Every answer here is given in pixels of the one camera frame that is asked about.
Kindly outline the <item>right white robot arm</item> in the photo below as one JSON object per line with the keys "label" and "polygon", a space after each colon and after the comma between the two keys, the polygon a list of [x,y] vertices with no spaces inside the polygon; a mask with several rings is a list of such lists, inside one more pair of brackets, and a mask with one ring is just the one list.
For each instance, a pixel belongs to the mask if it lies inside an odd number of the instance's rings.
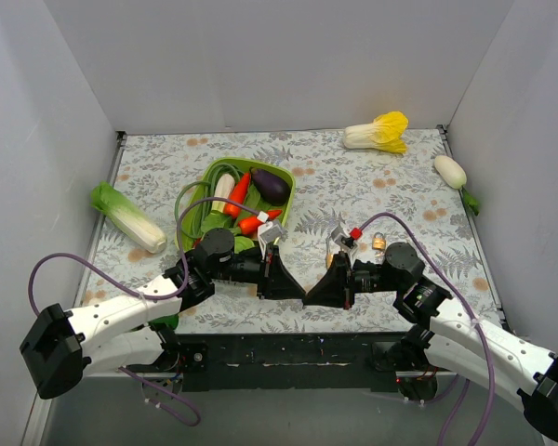
{"label": "right white robot arm", "polygon": [[459,298],[429,280],[408,243],[394,243],[379,264],[335,254],[303,299],[306,306],[348,309],[356,294],[393,292],[394,307],[412,325],[402,340],[404,362],[429,364],[493,387],[540,434],[558,443],[558,352],[470,315]]}

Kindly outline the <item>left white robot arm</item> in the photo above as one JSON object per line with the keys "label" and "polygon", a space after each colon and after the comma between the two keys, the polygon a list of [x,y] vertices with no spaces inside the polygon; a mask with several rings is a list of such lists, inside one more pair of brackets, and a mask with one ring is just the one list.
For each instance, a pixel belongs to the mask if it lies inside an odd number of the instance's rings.
{"label": "left white robot arm", "polygon": [[305,296],[274,243],[236,253],[233,235],[213,229],[186,257],[186,270],[176,265],[135,295],[68,310],[59,304],[44,308],[20,345],[39,397],[54,399],[86,375],[123,366],[139,372],[204,371],[206,344],[180,341],[163,319],[211,297],[216,280],[254,284],[261,299]]}

